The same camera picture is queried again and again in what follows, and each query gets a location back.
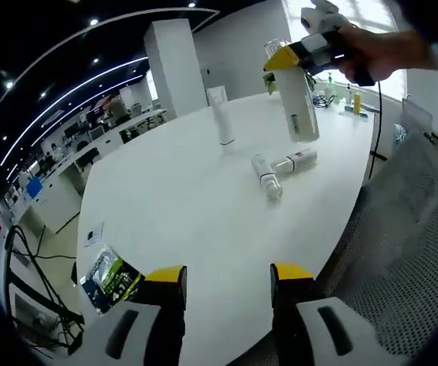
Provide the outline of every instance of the window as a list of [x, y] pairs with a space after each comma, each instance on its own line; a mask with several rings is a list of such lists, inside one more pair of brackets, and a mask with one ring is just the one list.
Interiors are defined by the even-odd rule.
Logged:
[[[375, 33], [394, 32], [397, 30], [395, 20], [388, 7], [382, 0], [330, 0], [350, 22]], [[313, 8], [310, 0], [283, 0], [283, 6], [288, 20], [289, 32], [292, 42], [297, 42], [309, 33], [301, 23], [302, 8]], [[329, 71], [336, 83], [348, 84], [349, 81], [338, 70]], [[328, 72], [317, 75], [322, 80], [327, 80]], [[394, 72], [393, 75], [382, 82], [381, 91], [384, 95], [401, 100], [406, 95], [407, 78], [404, 70]], [[377, 85], [366, 87], [378, 91]]]
[[156, 91], [155, 80], [152, 78], [151, 69], [145, 76], [146, 81], [148, 82], [149, 92], [151, 93], [151, 99], [155, 101], [158, 99], [158, 92]]

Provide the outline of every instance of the black ceiling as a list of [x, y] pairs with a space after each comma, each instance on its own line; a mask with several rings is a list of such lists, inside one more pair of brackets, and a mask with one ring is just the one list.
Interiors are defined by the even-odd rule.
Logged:
[[[261, 0], [195, 2], [197, 8], [220, 11], [213, 19], [216, 21]], [[37, 0], [0, 4], [0, 100], [5, 93], [5, 82], [15, 80], [57, 43], [84, 30], [92, 18], [102, 22], [135, 11], [187, 7], [188, 3], [188, 0]], [[32, 67], [0, 102], [0, 163], [29, 124], [67, 91], [105, 70], [145, 56], [143, 36], [151, 22], [188, 18], [193, 29], [209, 16], [210, 13], [202, 11], [166, 11], [125, 18], [93, 27], [55, 49]], [[99, 59], [98, 63], [92, 62], [95, 58]], [[7, 169], [27, 158], [31, 143], [44, 131], [40, 125], [54, 111], [68, 112], [101, 90], [136, 75], [145, 75], [148, 69], [147, 61], [120, 68], [88, 83], [48, 111], [0, 167], [0, 190], [5, 188]], [[2, 140], [3, 136], [7, 136], [6, 141]]]

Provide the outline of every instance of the white bottle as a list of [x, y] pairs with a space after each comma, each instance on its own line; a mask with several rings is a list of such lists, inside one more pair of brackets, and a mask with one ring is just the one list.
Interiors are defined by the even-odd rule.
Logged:
[[267, 199], [275, 201], [280, 198], [283, 195], [283, 189], [278, 182], [277, 175], [262, 154], [253, 156], [251, 164], [256, 171], [261, 187], [266, 191]]
[[316, 160], [317, 152], [306, 149], [274, 162], [271, 164], [271, 167], [278, 175], [285, 175], [297, 172], [298, 170], [313, 164]]
[[213, 119], [216, 122], [219, 133], [219, 144], [227, 146], [235, 141], [234, 133], [232, 131], [232, 123], [225, 104], [227, 102], [227, 94], [225, 87], [219, 86], [217, 88], [210, 88], [206, 90], [210, 107], [213, 112]]
[[[265, 46], [269, 57], [288, 42], [272, 40]], [[318, 124], [305, 71], [298, 66], [273, 72], [285, 110], [286, 122], [294, 143], [318, 139]]]

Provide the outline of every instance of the office desk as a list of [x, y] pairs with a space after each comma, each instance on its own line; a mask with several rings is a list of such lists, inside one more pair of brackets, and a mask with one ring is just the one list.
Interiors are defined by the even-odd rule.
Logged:
[[[210, 108], [152, 130], [97, 162], [78, 224], [78, 278], [103, 247], [113, 246], [147, 275], [188, 267], [181, 364], [228, 364], [271, 330], [270, 263], [319, 273], [349, 219], [366, 170], [373, 116], [317, 109], [320, 139], [289, 138], [277, 93], [227, 104], [235, 151], [219, 145]], [[283, 197], [267, 201], [251, 166], [306, 147], [313, 169], [280, 180]], [[104, 222], [102, 242], [85, 247]], [[98, 315], [81, 290], [86, 325]]]
[[[24, 228], [32, 231], [36, 236], [40, 233], [42, 225], [46, 225], [54, 233], [59, 231], [79, 212], [81, 198], [77, 193], [83, 194], [85, 183], [80, 175], [80, 168], [77, 165], [78, 159], [94, 148], [97, 148], [101, 158], [104, 158], [123, 145], [123, 141], [120, 138], [122, 131], [144, 124], [147, 120], [165, 112], [166, 110], [159, 109], [134, 117], [126, 123], [106, 132], [98, 139], [91, 141], [82, 150], [65, 156], [43, 178], [43, 190], [37, 197], [34, 199], [26, 197], [26, 199], [21, 199], [12, 207], [14, 223], [21, 223], [21, 220], [26, 218], [26, 222], [22, 223]], [[53, 201], [57, 201], [58, 192], [61, 194], [62, 200], [59, 204], [54, 204]], [[40, 220], [38, 220], [38, 213], [40, 216], [44, 216], [44, 218], [40, 217]]]

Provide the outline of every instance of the yellow bottle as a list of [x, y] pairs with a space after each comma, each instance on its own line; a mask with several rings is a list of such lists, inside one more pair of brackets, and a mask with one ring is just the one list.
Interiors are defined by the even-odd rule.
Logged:
[[354, 95], [354, 114], [361, 112], [361, 94], [356, 93]]

